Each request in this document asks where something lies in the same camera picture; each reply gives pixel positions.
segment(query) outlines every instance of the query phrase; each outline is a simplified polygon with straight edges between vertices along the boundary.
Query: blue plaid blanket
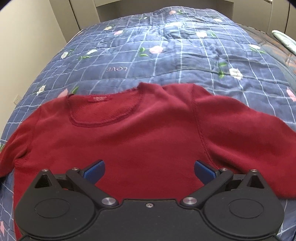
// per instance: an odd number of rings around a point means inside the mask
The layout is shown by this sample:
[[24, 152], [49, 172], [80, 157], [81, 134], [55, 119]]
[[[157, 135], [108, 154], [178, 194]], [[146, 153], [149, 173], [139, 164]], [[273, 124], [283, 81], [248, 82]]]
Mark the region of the blue plaid blanket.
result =
[[[70, 92], [117, 93], [139, 82], [195, 83], [275, 115], [296, 130], [294, 92], [261, 46], [215, 10], [167, 7], [82, 30], [30, 86], [4, 129], [0, 147], [49, 100]], [[2, 183], [0, 199], [0, 240], [12, 241], [13, 172]], [[286, 215], [279, 237], [290, 241], [296, 202], [282, 203]]]

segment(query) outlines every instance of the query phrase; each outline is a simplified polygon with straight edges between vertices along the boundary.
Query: red sweater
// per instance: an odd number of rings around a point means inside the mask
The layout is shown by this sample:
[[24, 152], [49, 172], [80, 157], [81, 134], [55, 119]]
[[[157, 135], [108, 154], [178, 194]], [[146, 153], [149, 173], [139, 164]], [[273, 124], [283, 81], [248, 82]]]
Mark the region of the red sweater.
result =
[[141, 83], [40, 106], [0, 153], [0, 176], [15, 168], [16, 206], [42, 168], [64, 173], [103, 159], [106, 173], [96, 185], [119, 201], [180, 200], [202, 186], [193, 168], [202, 160], [235, 173], [258, 169], [277, 196], [296, 198], [295, 147], [285, 123], [235, 99], [194, 84]]

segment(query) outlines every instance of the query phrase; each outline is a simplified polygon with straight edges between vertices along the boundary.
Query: gray patterned bedding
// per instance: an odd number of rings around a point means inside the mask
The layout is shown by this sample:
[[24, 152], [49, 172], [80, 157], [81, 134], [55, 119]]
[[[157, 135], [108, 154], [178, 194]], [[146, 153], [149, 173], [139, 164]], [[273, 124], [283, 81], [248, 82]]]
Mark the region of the gray patterned bedding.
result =
[[[39, 105], [67, 93], [117, 93], [139, 82], [195, 83], [282, 119], [296, 131], [296, 97], [276, 60], [211, 9], [167, 7], [81, 31], [45, 67], [13, 111], [1, 147]], [[15, 240], [13, 172], [0, 189], [0, 240]], [[279, 237], [292, 241], [296, 201], [282, 200]]]

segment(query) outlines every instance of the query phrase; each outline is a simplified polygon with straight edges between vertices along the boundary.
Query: clothing label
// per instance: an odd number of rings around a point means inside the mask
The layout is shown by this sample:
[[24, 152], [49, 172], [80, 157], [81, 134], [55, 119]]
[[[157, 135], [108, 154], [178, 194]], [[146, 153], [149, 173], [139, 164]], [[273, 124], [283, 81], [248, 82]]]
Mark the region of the clothing label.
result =
[[89, 97], [89, 102], [102, 102], [107, 100], [110, 100], [109, 96], [90, 96]]

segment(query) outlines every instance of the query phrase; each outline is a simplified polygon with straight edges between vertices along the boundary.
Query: shirt sleeve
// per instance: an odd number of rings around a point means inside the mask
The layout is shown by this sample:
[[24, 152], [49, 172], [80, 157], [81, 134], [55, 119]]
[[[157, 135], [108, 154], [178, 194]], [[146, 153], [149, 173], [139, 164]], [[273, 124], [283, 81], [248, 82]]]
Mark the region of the shirt sleeve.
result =
[[14, 168], [15, 161], [23, 158], [33, 138], [33, 130], [38, 121], [41, 107], [34, 111], [16, 131], [0, 152], [0, 177], [8, 175]]
[[230, 97], [193, 87], [194, 112], [208, 158], [216, 168], [257, 169], [281, 198], [296, 198], [296, 133], [275, 116]]

